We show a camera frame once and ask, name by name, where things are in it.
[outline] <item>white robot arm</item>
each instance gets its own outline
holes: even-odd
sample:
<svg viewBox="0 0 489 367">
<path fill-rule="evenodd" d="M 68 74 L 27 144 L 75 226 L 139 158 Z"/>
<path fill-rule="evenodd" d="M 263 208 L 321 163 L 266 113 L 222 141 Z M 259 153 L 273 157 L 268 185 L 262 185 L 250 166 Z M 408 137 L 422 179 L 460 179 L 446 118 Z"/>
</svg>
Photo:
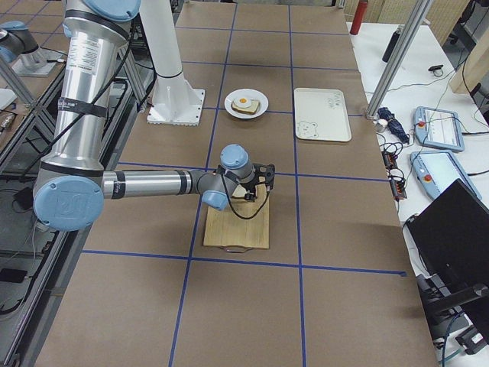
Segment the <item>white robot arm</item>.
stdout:
<svg viewBox="0 0 489 367">
<path fill-rule="evenodd" d="M 139 11 L 143 25 L 150 25 L 149 31 L 155 32 L 157 24 L 164 24 L 163 30 L 170 32 L 166 34 L 169 47 L 173 49 L 167 50 L 165 64 L 158 57 L 160 51 L 153 52 L 148 39 L 158 75 L 152 116 L 161 121 L 172 119 L 172 123 L 181 123 L 188 111 L 193 119 L 196 117 L 192 110 L 195 91 L 183 79 L 170 3 L 167 0 L 157 3 L 68 0 L 66 4 L 64 24 L 70 30 L 71 41 L 58 102 L 56 138 L 52 151 L 41 160 L 34 187 L 34 211 L 47 226 L 62 231 L 85 228 L 101 213 L 104 198 L 197 193 L 202 195 L 204 203 L 222 210 L 239 184 L 247 189 L 251 200 L 256 185 L 265 184 L 267 192 L 273 188 L 274 166 L 252 164 L 246 150 L 239 145 L 229 145 L 222 151 L 222 164 L 212 174 L 203 171 L 104 172 L 99 154 L 107 116 L 108 86 L 115 73 L 118 49 L 127 44 L 131 20 Z M 178 100 L 171 90 L 177 91 Z"/>
</svg>

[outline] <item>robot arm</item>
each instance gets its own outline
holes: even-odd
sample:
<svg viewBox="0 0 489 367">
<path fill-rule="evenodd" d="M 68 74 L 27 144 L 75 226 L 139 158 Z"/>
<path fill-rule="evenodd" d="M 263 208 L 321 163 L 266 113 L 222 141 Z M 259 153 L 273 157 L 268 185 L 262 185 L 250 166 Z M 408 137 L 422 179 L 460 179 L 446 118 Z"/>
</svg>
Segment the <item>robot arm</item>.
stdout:
<svg viewBox="0 0 489 367">
<path fill-rule="evenodd" d="M 55 143 L 41 160 L 34 187 L 34 211 L 39 220 L 55 229 L 73 231 L 98 218 L 104 198 L 195 193 L 202 195 L 204 203 L 223 210 L 239 184 L 248 191 L 249 200 L 256 196 L 258 184 L 265 184 L 269 192 L 274 166 L 251 163 L 239 145 L 222 151 L 222 164 L 215 173 L 104 172 L 99 154 L 107 116 L 107 85 L 115 73 L 118 49 L 127 44 L 131 19 L 139 10 L 139 0 L 119 0 L 117 6 L 111 3 L 69 0 L 66 4 L 64 24 L 72 37 L 58 102 Z M 164 3 L 168 12 L 154 17 L 173 24 L 170 3 Z"/>
<path fill-rule="evenodd" d="M 0 57 L 11 63 L 20 55 L 28 70 L 46 65 L 46 57 L 27 26 L 21 21 L 0 24 Z"/>
</svg>

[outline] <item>white table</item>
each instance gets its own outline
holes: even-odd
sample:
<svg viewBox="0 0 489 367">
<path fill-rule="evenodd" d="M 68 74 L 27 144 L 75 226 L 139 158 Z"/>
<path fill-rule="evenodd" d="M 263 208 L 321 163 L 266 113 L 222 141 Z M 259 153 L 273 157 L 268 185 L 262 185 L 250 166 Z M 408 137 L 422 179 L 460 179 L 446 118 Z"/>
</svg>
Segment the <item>white table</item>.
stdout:
<svg viewBox="0 0 489 367">
<path fill-rule="evenodd" d="M 396 30 L 397 24 L 363 24 L 360 32 L 356 36 L 350 36 L 354 46 L 355 57 L 357 59 L 358 68 L 361 72 L 364 90 L 367 92 L 375 91 L 375 87 L 380 79 L 386 63 L 382 61 L 382 55 L 389 43 L 392 33 Z M 444 75 L 437 78 L 433 73 L 428 71 L 428 68 L 433 65 L 443 64 Z M 431 83 L 434 80 L 440 80 L 430 86 L 409 86 L 403 87 L 397 91 L 387 93 L 382 106 L 387 107 L 396 119 L 403 125 L 407 132 L 413 129 L 413 113 L 418 106 L 433 107 L 438 106 L 439 109 L 456 111 L 458 117 L 463 122 L 464 126 L 470 132 L 487 131 L 487 125 L 483 126 L 480 122 L 484 121 L 480 112 L 477 112 L 477 106 L 473 103 L 471 97 L 467 95 L 457 95 L 452 92 L 447 85 L 449 80 L 455 74 L 449 59 L 443 52 L 435 39 L 435 36 L 430 31 L 428 26 L 422 26 L 416 35 L 410 49 L 407 52 L 400 69 L 395 76 L 391 89 L 405 84 L 413 83 Z M 367 98 L 370 100 L 371 93 L 367 93 Z M 383 133 L 387 142 L 399 141 L 389 131 Z M 489 169 L 489 161 L 483 159 L 487 157 L 489 152 L 489 135 L 480 136 L 464 136 L 465 150 L 462 153 L 456 154 L 458 161 L 467 173 L 481 172 Z M 413 146 L 404 148 L 397 164 L 407 176 L 411 170 L 409 155 L 413 151 L 419 151 L 421 144 L 415 141 Z M 423 148 L 423 151 L 432 150 L 431 148 Z M 471 177 L 472 182 L 477 187 L 482 195 L 484 205 L 489 206 L 489 174 Z M 416 179 L 414 172 L 411 173 L 406 194 L 408 199 L 400 201 L 399 219 L 404 222 L 414 213 L 421 213 L 432 200 L 426 195 L 425 190 Z M 410 234 L 405 230 L 404 237 L 407 247 L 410 249 L 411 262 L 416 275 L 423 273 L 419 264 L 417 252 L 411 249 L 414 248 L 413 240 Z M 460 332 L 453 333 L 447 344 L 446 356 L 455 351 L 459 345 L 455 341 L 455 336 Z M 462 353 L 456 356 L 453 360 L 446 363 L 448 366 L 456 367 L 481 367 L 489 365 L 489 348 L 486 347 L 474 356 L 467 356 Z"/>
</svg>

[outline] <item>computer monitor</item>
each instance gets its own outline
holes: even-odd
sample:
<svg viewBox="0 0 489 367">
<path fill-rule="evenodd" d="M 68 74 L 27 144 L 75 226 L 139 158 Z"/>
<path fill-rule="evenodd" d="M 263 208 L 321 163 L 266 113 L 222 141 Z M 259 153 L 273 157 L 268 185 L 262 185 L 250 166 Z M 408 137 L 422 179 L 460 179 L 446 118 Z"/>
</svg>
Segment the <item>computer monitor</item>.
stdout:
<svg viewBox="0 0 489 367">
<path fill-rule="evenodd" d="M 426 270 L 450 292 L 489 286 L 489 209 L 456 180 L 419 216 L 407 223 Z M 461 306 L 489 342 L 489 297 Z"/>
</svg>

